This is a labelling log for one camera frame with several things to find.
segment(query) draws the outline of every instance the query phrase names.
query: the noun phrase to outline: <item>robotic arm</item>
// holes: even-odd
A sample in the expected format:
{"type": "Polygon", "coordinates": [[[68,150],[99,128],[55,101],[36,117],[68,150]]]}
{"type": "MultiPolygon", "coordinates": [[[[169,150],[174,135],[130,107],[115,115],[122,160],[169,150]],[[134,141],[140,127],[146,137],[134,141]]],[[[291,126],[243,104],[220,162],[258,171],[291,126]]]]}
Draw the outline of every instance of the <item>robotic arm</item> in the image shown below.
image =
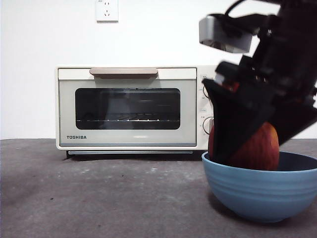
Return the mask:
{"type": "Polygon", "coordinates": [[[280,4],[277,15],[230,17],[243,1],[199,22],[200,43],[220,50],[248,52],[252,36],[260,39],[252,58],[243,56],[239,65],[223,61],[216,81],[203,80],[213,104],[213,155],[219,163],[265,121],[275,127],[280,145],[317,121],[317,0],[264,0],[280,4]]]}

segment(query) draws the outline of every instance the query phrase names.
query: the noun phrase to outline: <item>wall socket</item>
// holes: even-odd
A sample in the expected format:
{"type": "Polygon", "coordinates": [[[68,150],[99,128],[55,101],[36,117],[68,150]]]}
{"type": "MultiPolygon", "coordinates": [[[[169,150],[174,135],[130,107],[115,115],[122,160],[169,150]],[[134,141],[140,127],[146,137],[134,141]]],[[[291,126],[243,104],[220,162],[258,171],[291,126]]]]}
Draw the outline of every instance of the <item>wall socket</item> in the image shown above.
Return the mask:
{"type": "Polygon", "coordinates": [[[96,0],[96,21],[118,21],[118,0],[96,0]]]}

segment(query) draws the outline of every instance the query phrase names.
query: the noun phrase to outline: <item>bowl rim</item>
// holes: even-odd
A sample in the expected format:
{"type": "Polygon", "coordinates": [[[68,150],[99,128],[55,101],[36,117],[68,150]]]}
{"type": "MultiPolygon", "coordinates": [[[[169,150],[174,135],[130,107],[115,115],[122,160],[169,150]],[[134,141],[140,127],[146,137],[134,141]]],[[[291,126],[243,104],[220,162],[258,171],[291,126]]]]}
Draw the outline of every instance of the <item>bowl rim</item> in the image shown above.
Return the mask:
{"type": "MultiPolygon", "coordinates": [[[[280,153],[302,155],[302,156],[309,157],[311,159],[317,160],[317,158],[314,158],[312,156],[298,154],[298,153],[293,153],[293,152],[280,151],[280,153]]],[[[317,168],[311,169],[311,170],[296,170],[296,171],[251,170],[251,169],[239,168],[239,167],[223,165],[223,164],[219,164],[219,163],[213,162],[213,161],[208,160],[208,159],[205,158],[206,154],[208,154],[208,151],[206,151],[206,152],[204,152],[202,154],[203,162],[210,163],[212,165],[216,165],[216,166],[227,168],[227,169],[231,169],[232,168],[232,169],[237,170],[237,171],[250,171],[250,172],[257,172],[257,173],[268,173],[268,174],[272,174],[272,173],[274,173],[274,174],[294,174],[294,173],[312,173],[312,172],[317,172],[317,168]]]]}

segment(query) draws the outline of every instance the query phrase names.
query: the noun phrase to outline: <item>oven control knob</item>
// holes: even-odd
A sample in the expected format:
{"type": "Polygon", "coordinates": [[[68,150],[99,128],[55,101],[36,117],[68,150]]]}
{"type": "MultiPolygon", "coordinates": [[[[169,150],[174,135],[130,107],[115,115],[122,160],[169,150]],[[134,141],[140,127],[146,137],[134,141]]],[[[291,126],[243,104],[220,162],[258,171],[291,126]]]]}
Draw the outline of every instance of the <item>oven control knob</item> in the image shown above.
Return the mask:
{"type": "Polygon", "coordinates": [[[203,122],[203,129],[206,134],[209,134],[213,127],[213,117],[207,117],[203,122]]]}

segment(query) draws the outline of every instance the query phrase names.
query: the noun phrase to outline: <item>ceramic bowl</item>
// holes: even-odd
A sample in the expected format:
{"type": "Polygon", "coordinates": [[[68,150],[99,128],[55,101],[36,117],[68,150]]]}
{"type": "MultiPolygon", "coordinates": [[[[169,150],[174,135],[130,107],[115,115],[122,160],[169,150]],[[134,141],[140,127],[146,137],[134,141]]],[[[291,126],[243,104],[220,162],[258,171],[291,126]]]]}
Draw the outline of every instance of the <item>ceramic bowl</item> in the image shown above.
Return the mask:
{"type": "Polygon", "coordinates": [[[202,155],[214,195],[241,217],[278,222],[305,210],[317,195],[317,159],[280,152],[277,171],[236,168],[202,155]]]}

